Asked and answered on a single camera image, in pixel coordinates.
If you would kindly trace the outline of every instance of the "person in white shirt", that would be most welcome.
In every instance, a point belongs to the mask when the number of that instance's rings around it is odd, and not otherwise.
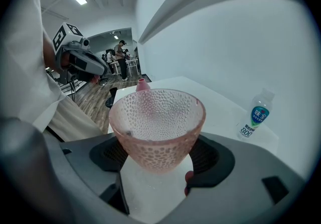
[[[107,53],[107,64],[108,64],[108,66],[109,66],[109,69],[110,69],[111,74],[116,75],[116,73],[114,73],[114,68],[113,68],[113,66],[111,65],[111,63],[113,62],[113,60],[115,60],[115,56],[113,56],[113,55],[111,54],[111,52],[109,51],[109,52]]]
[[[43,29],[40,0],[13,0],[0,28],[3,117],[19,118],[44,133],[53,131],[63,141],[102,135],[46,73],[46,66],[59,70],[51,40]],[[68,65],[69,55],[63,58],[63,65]]]

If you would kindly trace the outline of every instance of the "beige pants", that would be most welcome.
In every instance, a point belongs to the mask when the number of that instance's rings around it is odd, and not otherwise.
[[[48,126],[65,142],[103,134],[97,124],[68,96],[59,102],[56,113]]]

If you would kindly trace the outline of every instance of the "white shirt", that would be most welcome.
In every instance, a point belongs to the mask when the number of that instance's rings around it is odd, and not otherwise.
[[[46,74],[40,0],[14,0],[1,25],[1,111],[41,132],[65,98]]]
[[[114,59],[114,56],[110,52],[107,53],[107,62],[112,63],[112,59]]]

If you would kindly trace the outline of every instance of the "bowl rim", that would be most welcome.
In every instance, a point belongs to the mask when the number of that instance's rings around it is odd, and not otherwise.
[[[155,88],[155,89],[148,89],[148,90],[168,90],[168,91],[175,91],[175,92],[180,92],[180,93],[183,93],[183,94],[187,94],[193,98],[196,99],[197,103],[199,103],[202,107],[202,110],[203,110],[203,115],[202,115],[202,118],[201,120],[199,121],[199,123],[196,125],[195,128],[193,128],[192,130],[188,131],[186,134],[180,136],[180,137],[177,137],[177,138],[172,138],[172,139],[169,139],[172,143],[177,143],[177,142],[180,142],[180,141],[183,141],[185,139],[185,137],[187,135],[191,135],[193,133],[195,133],[196,130],[198,130],[199,128],[201,128],[205,122],[205,118],[206,118],[206,110],[205,110],[205,107],[203,105],[203,103],[195,96],[189,94],[189,93],[186,93],[186,92],[183,92],[183,91],[179,91],[179,90],[175,90],[175,89],[166,89],[166,88]],[[146,90],[142,90],[142,91],[138,91],[138,92],[134,92],[134,93],[143,93],[143,92],[146,92]],[[127,98],[128,96],[134,94],[134,93],[130,93],[126,96],[124,96],[123,98],[119,99],[114,105],[117,105],[119,102],[121,102],[123,99]],[[109,112],[109,123],[110,123],[110,126],[111,128],[113,129],[114,133],[115,134],[120,134],[122,137],[124,137],[125,139],[128,139],[128,140],[131,140],[131,142],[135,142],[136,144],[140,144],[140,145],[151,145],[151,146],[155,146],[155,145],[158,145],[158,146],[161,146],[161,145],[168,145],[169,144],[169,140],[164,140],[164,141],[147,141],[147,140],[142,140],[142,139],[138,139],[136,137],[133,137],[133,136],[129,136],[127,135],[126,133],[123,133],[123,132],[120,132],[119,130],[117,130],[116,128],[114,128],[113,126],[113,120],[112,118],[110,117],[113,113],[113,109],[115,109],[115,107],[111,108],[110,109],[110,112]]]

